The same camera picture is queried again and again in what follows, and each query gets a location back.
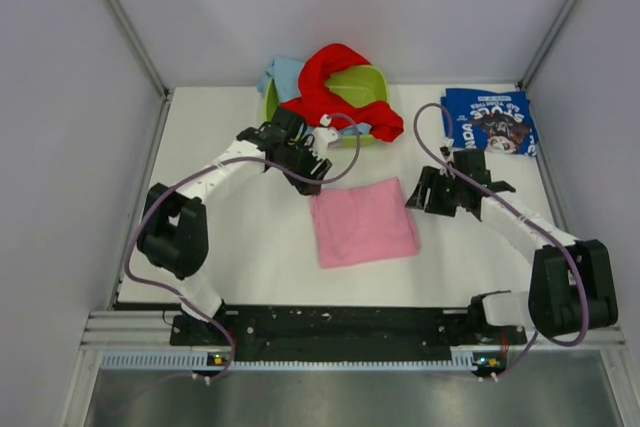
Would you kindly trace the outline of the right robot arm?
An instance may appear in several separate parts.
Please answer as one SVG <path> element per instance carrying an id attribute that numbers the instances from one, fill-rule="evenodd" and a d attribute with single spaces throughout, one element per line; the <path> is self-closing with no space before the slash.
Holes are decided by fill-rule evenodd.
<path id="1" fill-rule="evenodd" d="M 503 327 L 535 329 L 552 339 L 617 323 L 607 247 L 580 240 L 529 208 L 512 185 L 493 180 L 482 151 L 459 150 L 444 167 L 423 167 L 406 205 L 447 217 L 465 210 L 530 263 L 528 290 L 472 298 L 466 327 L 474 340 L 490 342 Z"/>

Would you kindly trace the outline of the pink t shirt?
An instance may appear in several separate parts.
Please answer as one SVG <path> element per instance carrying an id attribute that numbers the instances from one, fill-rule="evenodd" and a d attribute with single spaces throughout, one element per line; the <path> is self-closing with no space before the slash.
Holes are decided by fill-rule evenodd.
<path id="1" fill-rule="evenodd" d="M 311 200 L 311 217 L 324 269 L 410 257 L 421 249 L 397 177 L 327 189 Z"/>

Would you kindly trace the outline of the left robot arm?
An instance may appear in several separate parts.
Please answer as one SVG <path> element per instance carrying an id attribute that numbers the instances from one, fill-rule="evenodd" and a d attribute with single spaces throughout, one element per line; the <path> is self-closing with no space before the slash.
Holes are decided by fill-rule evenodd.
<path id="1" fill-rule="evenodd" d="M 175 190 L 162 183 L 150 188 L 136 248 L 174 276 L 171 291 L 194 318 L 192 331 L 203 342 L 220 341 L 227 329 L 225 317 L 217 313 L 222 297 L 204 274 L 209 252 L 206 203 L 225 199 L 273 166 L 299 194 L 317 195 L 332 167 L 328 146 L 337 139 L 328 115 L 309 129 L 301 115 L 278 107 L 271 120 L 242 130 L 201 177 L 191 177 Z"/>

